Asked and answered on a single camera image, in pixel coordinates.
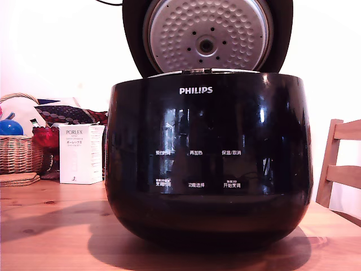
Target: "wood grain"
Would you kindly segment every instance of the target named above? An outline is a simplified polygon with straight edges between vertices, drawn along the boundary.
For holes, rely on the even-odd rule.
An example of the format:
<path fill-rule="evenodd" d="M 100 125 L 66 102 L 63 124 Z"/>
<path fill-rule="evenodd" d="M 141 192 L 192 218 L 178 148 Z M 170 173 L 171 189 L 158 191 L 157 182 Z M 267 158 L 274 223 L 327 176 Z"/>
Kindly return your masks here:
<path fill-rule="evenodd" d="M 263 251 L 174 252 L 129 233 L 104 183 L 4 187 L 1 270 L 361 270 L 361 228 L 312 202 L 289 236 Z"/>
<path fill-rule="evenodd" d="M 328 208 L 331 200 L 331 192 L 333 182 L 327 180 L 327 168 L 329 165 L 336 165 L 338 148 L 340 147 L 340 140 L 334 140 L 334 131 L 336 125 L 342 124 L 343 120 L 331 120 L 329 127 L 328 138 L 326 143 L 325 155 L 321 169 L 320 182 L 318 184 L 316 202 Z"/>
<path fill-rule="evenodd" d="M 337 124 L 334 131 L 335 139 L 361 140 L 361 120 Z"/>
<path fill-rule="evenodd" d="M 327 180 L 361 189 L 361 167 L 329 165 Z"/>

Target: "philips logo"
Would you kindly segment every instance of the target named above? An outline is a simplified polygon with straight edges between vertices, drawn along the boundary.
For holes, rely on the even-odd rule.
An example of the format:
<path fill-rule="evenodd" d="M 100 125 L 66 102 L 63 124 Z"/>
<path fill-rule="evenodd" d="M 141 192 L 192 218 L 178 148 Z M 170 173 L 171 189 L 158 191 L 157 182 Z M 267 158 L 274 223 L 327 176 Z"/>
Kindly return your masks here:
<path fill-rule="evenodd" d="M 203 86 L 201 88 L 180 88 L 179 89 L 179 94 L 204 94 L 204 93 L 212 93 L 213 92 L 213 87 L 206 87 Z"/>

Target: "black rice cooker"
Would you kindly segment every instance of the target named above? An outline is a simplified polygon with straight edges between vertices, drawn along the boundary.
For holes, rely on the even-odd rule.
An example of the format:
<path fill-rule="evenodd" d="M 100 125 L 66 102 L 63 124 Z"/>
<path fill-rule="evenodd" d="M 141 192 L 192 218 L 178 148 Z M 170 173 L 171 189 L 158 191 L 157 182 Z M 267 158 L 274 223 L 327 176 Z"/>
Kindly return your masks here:
<path fill-rule="evenodd" d="M 112 89 L 106 191 L 135 235 L 170 247 L 259 248 L 310 203 L 302 80 L 281 75 L 292 0 L 124 0 L 143 79 Z"/>

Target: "rice cooker lid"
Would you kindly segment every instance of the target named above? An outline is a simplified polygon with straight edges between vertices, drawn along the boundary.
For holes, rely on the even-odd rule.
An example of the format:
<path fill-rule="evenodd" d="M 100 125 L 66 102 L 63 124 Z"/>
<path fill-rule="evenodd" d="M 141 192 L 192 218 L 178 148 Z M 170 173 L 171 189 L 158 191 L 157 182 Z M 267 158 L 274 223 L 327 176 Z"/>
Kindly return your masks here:
<path fill-rule="evenodd" d="M 129 28 L 130 5 L 136 10 L 130 2 L 138 2 L 138 8 L 143 9 L 143 16 L 138 15 L 138 24 L 143 20 L 141 33 L 136 32 L 137 24 L 132 30 Z M 288 15 L 283 16 L 288 23 L 280 25 L 276 2 L 279 1 L 124 0 L 125 32 L 143 77 L 194 69 L 279 72 L 290 39 L 290 33 L 282 32 L 290 32 L 293 10 L 286 5 Z M 140 47 L 140 38 L 143 48 L 134 48 Z"/>

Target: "chair backrest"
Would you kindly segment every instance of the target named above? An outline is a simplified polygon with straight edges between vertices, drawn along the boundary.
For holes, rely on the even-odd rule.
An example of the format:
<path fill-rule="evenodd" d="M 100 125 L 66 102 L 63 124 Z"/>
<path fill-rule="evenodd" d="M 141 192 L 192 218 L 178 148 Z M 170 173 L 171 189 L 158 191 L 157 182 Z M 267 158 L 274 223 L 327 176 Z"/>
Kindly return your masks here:
<path fill-rule="evenodd" d="M 344 123 L 343 120 L 331 120 L 316 197 L 316 202 L 327 208 L 334 182 L 361 189 L 361 167 L 336 166 L 338 148 L 342 139 L 361 141 L 361 120 L 349 123 Z"/>

